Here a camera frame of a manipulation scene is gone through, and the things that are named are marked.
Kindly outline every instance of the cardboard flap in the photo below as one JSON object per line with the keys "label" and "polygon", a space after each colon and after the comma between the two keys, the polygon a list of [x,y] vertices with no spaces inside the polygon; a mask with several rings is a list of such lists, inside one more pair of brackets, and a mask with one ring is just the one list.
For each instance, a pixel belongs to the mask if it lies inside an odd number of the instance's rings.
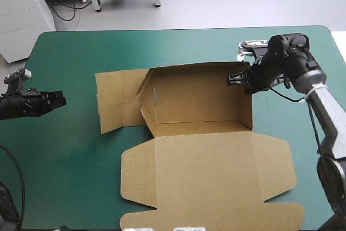
{"label": "cardboard flap", "polygon": [[212,231],[298,231],[304,208],[296,203],[276,203],[236,207],[181,208],[125,214],[124,228],[151,227],[172,231],[176,227],[206,227]]}
{"label": "cardboard flap", "polygon": [[[144,145],[151,147],[153,142]],[[286,142],[245,131],[156,137],[154,145],[155,166],[151,166],[156,168],[156,184],[149,187],[156,189],[157,209],[125,214],[122,229],[299,230],[304,217],[301,205],[263,202],[292,187],[295,172]],[[135,149],[127,156],[141,157]],[[132,172],[148,170],[141,159],[131,165]],[[277,187],[270,188],[267,181]],[[143,201],[141,185],[127,189],[132,197],[126,199]]]}
{"label": "cardboard flap", "polygon": [[101,133],[123,126],[145,125],[141,96],[136,95],[148,69],[122,70],[96,74]]}
{"label": "cardboard flap", "polygon": [[120,71],[97,73],[97,105],[101,133],[123,126],[123,93]]}
{"label": "cardboard flap", "polygon": [[151,69],[141,97],[142,115],[153,135],[251,130],[251,96],[225,83],[229,74],[243,69],[237,62]]}
{"label": "cardboard flap", "polygon": [[121,196],[127,200],[156,207],[154,139],[123,153]]}
{"label": "cardboard flap", "polygon": [[197,67],[210,67],[210,66],[222,66],[222,65],[229,65],[230,63],[237,64],[240,66],[243,66],[240,62],[202,62],[202,63],[190,63],[190,64],[178,64],[178,65],[168,65],[168,66],[157,66],[155,68],[150,68],[146,76],[144,77],[142,83],[139,85],[139,88],[137,90],[137,94],[139,94],[142,89],[144,88],[146,82],[148,81],[149,77],[151,76],[152,72],[155,70],[161,70],[161,69],[171,69],[171,68],[197,68]]}
{"label": "cardboard flap", "polygon": [[297,178],[288,142],[252,133],[252,143],[263,201],[293,189]]}

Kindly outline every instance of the gray floor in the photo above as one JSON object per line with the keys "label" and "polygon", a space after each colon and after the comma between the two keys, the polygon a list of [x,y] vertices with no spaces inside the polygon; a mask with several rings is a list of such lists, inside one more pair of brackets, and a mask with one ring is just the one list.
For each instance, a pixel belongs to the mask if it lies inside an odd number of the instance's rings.
{"label": "gray floor", "polygon": [[[68,8],[58,12],[65,18],[72,16]],[[345,14],[345,0],[162,0],[160,8],[154,7],[154,0],[108,0],[102,1],[100,13],[90,5],[77,11],[71,22],[54,17],[57,31],[287,25],[324,25],[331,31],[346,31]],[[7,64],[0,57],[0,78],[22,64]]]}

